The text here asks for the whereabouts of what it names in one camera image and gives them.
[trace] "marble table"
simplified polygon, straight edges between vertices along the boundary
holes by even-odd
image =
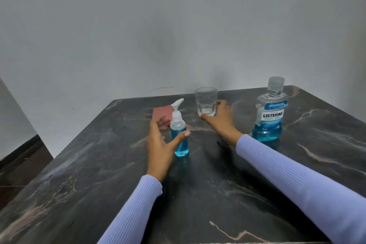
[[[295,86],[273,149],[366,196],[366,124]],[[264,88],[219,92],[250,133]],[[154,107],[185,98],[190,154],[175,158],[143,243],[328,242],[322,232],[197,116],[193,94],[108,105],[0,213],[0,243],[94,244],[147,166]],[[167,140],[170,133],[165,132]]]

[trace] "pump nozzle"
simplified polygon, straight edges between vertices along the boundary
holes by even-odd
[[[182,120],[182,114],[178,110],[178,107],[181,105],[181,103],[184,101],[184,99],[178,99],[176,102],[172,104],[172,107],[174,109],[174,112],[172,114],[173,122],[179,122]]]

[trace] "white wall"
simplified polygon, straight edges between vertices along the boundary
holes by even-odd
[[[364,0],[0,0],[0,76],[53,156],[111,100],[282,75],[366,120]]]
[[[0,160],[37,135],[0,79]]]

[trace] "soap dispenser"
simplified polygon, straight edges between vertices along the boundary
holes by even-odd
[[[184,99],[178,99],[175,103],[172,104],[174,112],[172,114],[172,122],[170,123],[170,131],[172,133],[172,139],[177,137],[179,133],[186,130],[185,122],[182,119],[182,114],[178,110],[180,104],[184,101]],[[188,139],[185,138],[183,142],[181,142],[177,149],[175,150],[175,155],[177,157],[185,157],[188,155]]]

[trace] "mouthwash bottle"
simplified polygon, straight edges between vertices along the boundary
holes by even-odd
[[[177,135],[186,130],[185,122],[182,119],[182,114],[178,110],[179,105],[184,101],[184,99],[178,99],[175,103],[172,104],[174,108],[174,112],[172,114],[173,121],[170,123],[170,131],[172,133],[172,139],[177,137]],[[188,154],[188,139],[185,138],[183,142],[181,142],[177,149],[174,151],[177,157],[185,157]]]
[[[288,95],[282,92],[284,83],[283,77],[270,77],[267,93],[257,98],[257,120],[252,133],[259,142],[271,141],[281,135],[282,117],[288,99]]]

